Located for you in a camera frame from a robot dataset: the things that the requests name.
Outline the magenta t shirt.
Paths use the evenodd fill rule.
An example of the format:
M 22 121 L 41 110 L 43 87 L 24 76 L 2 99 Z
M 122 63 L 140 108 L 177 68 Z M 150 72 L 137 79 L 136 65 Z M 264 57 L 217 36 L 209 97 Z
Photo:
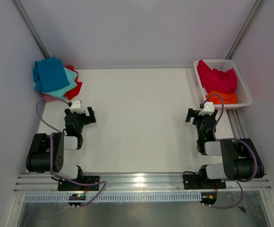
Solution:
M 201 85 L 207 93 L 217 91 L 231 94 L 237 89 L 238 80 L 234 69 L 230 69 L 226 72 L 210 69 L 203 60 L 200 60 L 198 62 L 197 71 Z

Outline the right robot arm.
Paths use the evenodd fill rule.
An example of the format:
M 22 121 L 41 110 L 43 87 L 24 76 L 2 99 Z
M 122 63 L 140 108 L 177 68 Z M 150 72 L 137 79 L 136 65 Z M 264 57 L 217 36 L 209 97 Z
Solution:
M 203 114 L 200 110 L 188 109 L 185 122 L 192 122 L 197 129 L 197 151 L 203 156 L 218 156 L 222 162 L 203 165 L 199 169 L 197 182 L 203 188 L 216 180 L 247 182 L 263 178 L 264 165 L 250 138 L 216 139 L 215 119 L 217 111 Z

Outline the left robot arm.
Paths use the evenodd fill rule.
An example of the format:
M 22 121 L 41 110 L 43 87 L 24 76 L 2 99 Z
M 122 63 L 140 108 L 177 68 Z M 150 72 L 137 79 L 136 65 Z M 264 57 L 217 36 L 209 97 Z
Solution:
M 74 190 L 80 190 L 88 183 L 85 181 L 82 168 L 78 165 L 67 164 L 64 157 L 66 150 L 80 150 L 83 145 L 84 126 L 95 123 L 96 118 L 91 107 L 79 112 L 70 108 L 65 109 L 65 129 L 51 134 L 37 133 L 34 135 L 27 158 L 26 169 L 32 173 L 49 172 L 53 179 L 68 181 Z

